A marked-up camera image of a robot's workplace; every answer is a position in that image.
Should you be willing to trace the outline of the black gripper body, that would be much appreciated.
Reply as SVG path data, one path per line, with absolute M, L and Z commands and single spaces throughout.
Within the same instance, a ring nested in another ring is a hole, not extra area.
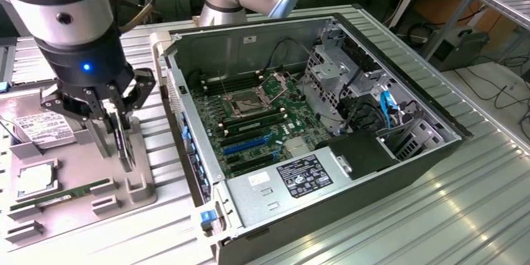
M 133 80 L 117 33 L 106 33 L 94 41 L 57 46 L 36 38 L 44 58 L 57 77 L 57 88 L 69 96 L 84 98 L 93 89 L 100 99 L 110 97 L 108 85 L 122 93 Z

